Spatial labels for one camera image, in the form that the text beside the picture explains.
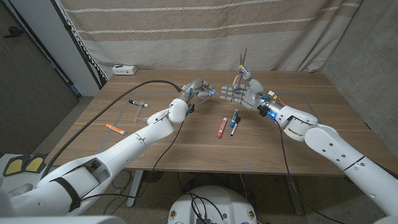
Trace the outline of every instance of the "power strip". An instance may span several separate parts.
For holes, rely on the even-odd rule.
[[[112,70],[115,75],[134,75],[137,67],[133,65],[115,65]]]

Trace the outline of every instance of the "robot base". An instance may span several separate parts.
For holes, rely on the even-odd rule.
[[[226,187],[215,185],[197,187],[190,191],[191,194],[203,197],[213,202],[220,210],[224,221],[217,209],[206,200],[203,203],[206,207],[207,219],[205,219],[205,208],[199,198],[195,199],[198,206],[194,204],[195,210],[201,214],[206,223],[242,223],[257,224],[256,214],[252,205],[237,192]],[[168,224],[202,224],[192,210],[192,198],[194,195],[184,194],[177,199],[170,209]]]

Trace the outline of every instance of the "red marker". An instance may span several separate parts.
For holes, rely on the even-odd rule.
[[[227,120],[228,119],[224,118],[223,123],[221,124],[220,130],[218,131],[217,138],[221,138],[221,135],[223,134],[224,127],[225,127]]]

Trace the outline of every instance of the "blue marker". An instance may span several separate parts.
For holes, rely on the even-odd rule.
[[[233,128],[235,125],[237,115],[238,115],[238,109],[235,109],[234,116],[232,117],[232,121],[231,121],[231,125],[230,125],[231,128]]]

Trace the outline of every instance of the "striped curtain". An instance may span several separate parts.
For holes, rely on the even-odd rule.
[[[156,70],[315,71],[362,0],[61,0],[93,58]]]

